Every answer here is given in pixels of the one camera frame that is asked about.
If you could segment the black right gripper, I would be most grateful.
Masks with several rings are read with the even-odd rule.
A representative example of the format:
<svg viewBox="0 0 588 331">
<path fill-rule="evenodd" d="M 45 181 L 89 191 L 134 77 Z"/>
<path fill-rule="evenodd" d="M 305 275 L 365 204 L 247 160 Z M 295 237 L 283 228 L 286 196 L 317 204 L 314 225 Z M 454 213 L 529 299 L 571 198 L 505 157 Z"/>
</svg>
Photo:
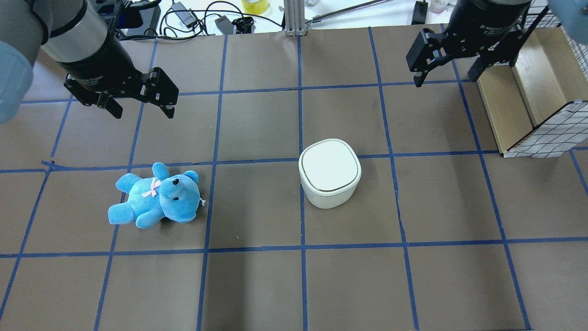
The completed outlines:
<svg viewBox="0 0 588 331">
<path fill-rule="evenodd" d="M 459 58 L 477 57 L 468 70 L 470 81 L 477 81 L 494 63 L 516 62 L 525 43 L 525 28 L 514 23 L 451 21 L 441 33 L 422 29 L 406 54 L 416 87 L 424 84 L 437 67 Z"/>
</svg>

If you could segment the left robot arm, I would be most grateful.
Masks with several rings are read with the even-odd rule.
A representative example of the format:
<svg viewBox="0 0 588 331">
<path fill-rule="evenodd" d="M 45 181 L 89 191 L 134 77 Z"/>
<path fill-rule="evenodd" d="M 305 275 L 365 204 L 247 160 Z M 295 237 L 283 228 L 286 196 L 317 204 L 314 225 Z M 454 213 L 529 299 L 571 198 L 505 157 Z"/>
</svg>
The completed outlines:
<svg viewBox="0 0 588 331">
<path fill-rule="evenodd" d="M 1 2 L 1 122 L 17 115 L 44 51 L 67 73 L 64 86 L 84 106 L 120 119 L 117 98 L 132 98 L 175 113 L 179 89 L 159 67 L 141 73 L 116 36 L 141 26 L 141 11 L 159 1 L 3 0 Z"/>
</svg>

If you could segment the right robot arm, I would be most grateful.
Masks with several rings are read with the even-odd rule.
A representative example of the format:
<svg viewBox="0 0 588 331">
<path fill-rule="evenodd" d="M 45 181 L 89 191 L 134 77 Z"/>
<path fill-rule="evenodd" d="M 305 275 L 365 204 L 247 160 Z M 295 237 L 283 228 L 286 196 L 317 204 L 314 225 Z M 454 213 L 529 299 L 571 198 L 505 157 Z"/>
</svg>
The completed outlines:
<svg viewBox="0 0 588 331">
<path fill-rule="evenodd" d="M 514 66 L 524 43 L 548 12 L 557 17 L 572 40 L 587 43 L 585 0 L 550 0 L 524 28 L 522 17 L 530 7 L 529 0 L 458 0 L 447 27 L 440 33 L 422 29 L 406 54 L 414 84 L 422 86 L 433 69 L 454 59 L 476 58 L 468 71 L 472 81 L 496 63 Z"/>
</svg>

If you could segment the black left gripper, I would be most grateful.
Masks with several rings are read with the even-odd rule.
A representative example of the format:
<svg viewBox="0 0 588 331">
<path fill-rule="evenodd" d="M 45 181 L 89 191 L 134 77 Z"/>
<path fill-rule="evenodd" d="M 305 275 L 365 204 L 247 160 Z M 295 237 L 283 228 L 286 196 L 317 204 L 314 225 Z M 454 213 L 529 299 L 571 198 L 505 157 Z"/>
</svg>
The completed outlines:
<svg viewBox="0 0 588 331">
<path fill-rule="evenodd" d="M 63 63 L 63 68 L 71 76 L 64 86 L 78 101 L 96 103 L 116 119 L 122 118 L 123 107 L 110 94 L 99 93 L 127 86 L 134 88 L 138 81 L 141 83 L 139 101 L 156 105 L 168 119 L 174 118 L 179 89 L 160 67 L 143 74 L 131 61 L 106 59 Z"/>
</svg>

